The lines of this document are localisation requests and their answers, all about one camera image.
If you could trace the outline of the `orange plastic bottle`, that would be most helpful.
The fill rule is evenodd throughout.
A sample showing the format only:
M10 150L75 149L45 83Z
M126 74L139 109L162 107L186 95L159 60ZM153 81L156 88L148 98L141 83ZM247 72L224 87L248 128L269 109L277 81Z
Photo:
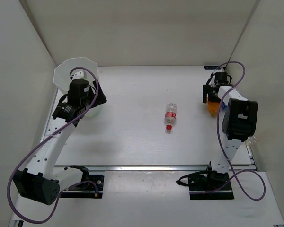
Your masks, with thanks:
M211 117L216 117L219 110L219 102L207 101L207 110Z

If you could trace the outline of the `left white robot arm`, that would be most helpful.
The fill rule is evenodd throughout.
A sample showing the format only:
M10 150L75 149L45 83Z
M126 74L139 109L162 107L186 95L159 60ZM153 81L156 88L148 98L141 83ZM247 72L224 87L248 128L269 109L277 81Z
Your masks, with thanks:
M56 161L67 139L75 131L79 121L92 108L107 102L99 80L73 77L69 90L63 95L52 114L49 135L31 154L32 159L23 170L16 169L12 175L20 196L45 204L53 204L60 192L77 186L89 186L89 171L84 166L72 165L54 174Z

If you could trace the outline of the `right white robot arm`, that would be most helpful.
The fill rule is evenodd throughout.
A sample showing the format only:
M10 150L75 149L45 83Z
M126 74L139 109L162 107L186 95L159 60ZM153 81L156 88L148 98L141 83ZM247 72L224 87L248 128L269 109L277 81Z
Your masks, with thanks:
M210 162L210 173L203 177L203 183L208 189L214 189L220 184L220 178L229 171L229 162L256 129L258 103L244 98L232 87L231 80L230 75L220 71L212 73L203 85L203 103L207 104L210 115L217 117L218 112L225 111L220 124L224 151Z

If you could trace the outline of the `white translucent octagonal bin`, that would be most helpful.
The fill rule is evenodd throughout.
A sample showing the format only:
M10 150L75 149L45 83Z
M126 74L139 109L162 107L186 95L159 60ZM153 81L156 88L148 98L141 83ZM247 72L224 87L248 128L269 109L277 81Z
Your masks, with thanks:
M69 90L69 84L71 82L70 76L72 73L75 73L79 70L85 72L86 78L89 82L92 81L92 78L96 80L97 87L99 85L99 75L98 75L98 66L92 60L86 57L70 58L65 60L54 70L53 83L58 87L62 95L67 94ZM98 96L98 91L96 91L96 96L89 105L88 108L81 108L78 111L61 111L59 110L59 102L57 103L56 109L52 113L53 119L62 118L66 122L71 121L76 116L80 115L82 112L87 112L86 117L93 117L97 115L102 109L102 105L99 105L95 108L91 108L95 102L96 97Z

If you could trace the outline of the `clear bottle red label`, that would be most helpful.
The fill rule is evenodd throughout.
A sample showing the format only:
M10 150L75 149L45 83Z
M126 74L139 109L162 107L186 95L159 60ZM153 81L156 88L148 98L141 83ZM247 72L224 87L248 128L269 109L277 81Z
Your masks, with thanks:
M177 116L177 105L174 103L169 103L166 106L164 123L166 125L166 130L171 131L176 123Z

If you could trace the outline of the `aluminium rail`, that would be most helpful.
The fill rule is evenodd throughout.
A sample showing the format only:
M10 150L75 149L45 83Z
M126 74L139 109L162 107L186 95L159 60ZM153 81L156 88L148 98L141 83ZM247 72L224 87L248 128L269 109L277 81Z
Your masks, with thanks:
M207 168L207 165L133 165L133 166L87 166L90 171L201 171Z

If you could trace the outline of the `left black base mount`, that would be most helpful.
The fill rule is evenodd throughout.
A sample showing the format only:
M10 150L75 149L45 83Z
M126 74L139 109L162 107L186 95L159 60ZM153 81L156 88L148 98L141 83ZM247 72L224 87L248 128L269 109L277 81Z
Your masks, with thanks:
M82 173L80 184L71 185L61 193L61 198L74 199L102 199L104 189L104 175L94 175L87 167L72 165L65 168L68 170L79 170Z

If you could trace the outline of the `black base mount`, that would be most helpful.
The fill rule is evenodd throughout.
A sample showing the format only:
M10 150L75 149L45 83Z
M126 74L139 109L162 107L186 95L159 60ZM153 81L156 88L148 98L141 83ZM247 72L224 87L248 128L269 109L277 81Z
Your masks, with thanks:
M221 174L210 167L180 177L176 183L189 188L190 200L233 200L234 195L227 173Z
M72 165L65 168L68 170L79 170L82 173L80 184L71 185L61 193L61 198L74 199L102 199L104 189L104 175L94 175L87 167Z

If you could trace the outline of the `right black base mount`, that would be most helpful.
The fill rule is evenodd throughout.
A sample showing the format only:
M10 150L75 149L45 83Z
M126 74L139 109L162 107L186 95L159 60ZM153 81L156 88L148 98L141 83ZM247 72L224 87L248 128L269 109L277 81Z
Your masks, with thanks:
M233 200L234 195L227 173L221 174L210 167L180 177L176 183L189 188L190 200Z

